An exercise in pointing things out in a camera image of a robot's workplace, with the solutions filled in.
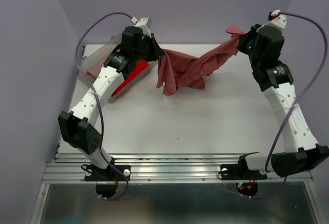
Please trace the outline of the dusty red t shirt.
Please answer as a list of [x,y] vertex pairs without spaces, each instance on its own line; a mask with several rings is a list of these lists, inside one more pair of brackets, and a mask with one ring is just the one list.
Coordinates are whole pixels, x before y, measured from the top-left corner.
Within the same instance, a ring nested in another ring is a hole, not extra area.
[[164,56],[157,63],[156,87],[162,88],[165,96],[176,94],[180,86],[204,89],[204,77],[213,74],[232,56],[237,55],[239,37],[246,34],[236,25],[230,25],[226,33],[231,35],[231,39],[200,57],[165,49]]

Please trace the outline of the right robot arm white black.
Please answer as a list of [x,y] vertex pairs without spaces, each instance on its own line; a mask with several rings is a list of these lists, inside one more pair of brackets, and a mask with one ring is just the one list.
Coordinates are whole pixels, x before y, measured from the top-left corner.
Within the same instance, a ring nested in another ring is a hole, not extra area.
[[306,123],[291,71],[279,59],[283,43],[282,31],[270,25],[256,24],[239,38],[238,50],[248,55],[252,75],[280,125],[275,142],[282,138],[284,144],[281,153],[274,153],[272,145],[268,155],[241,156],[236,171],[243,178],[255,171],[287,177],[309,171],[328,158],[328,147],[318,143]]

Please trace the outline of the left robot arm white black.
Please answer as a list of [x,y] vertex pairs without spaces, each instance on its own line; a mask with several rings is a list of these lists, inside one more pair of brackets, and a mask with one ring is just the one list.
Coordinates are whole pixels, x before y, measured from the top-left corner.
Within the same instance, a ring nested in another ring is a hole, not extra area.
[[97,119],[103,117],[102,108],[139,61],[154,62],[163,55],[148,26],[126,27],[92,87],[69,112],[63,111],[58,117],[63,140],[84,154],[104,180],[113,177],[115,168],[112,157],[102,147],[102,134],[95,129]]

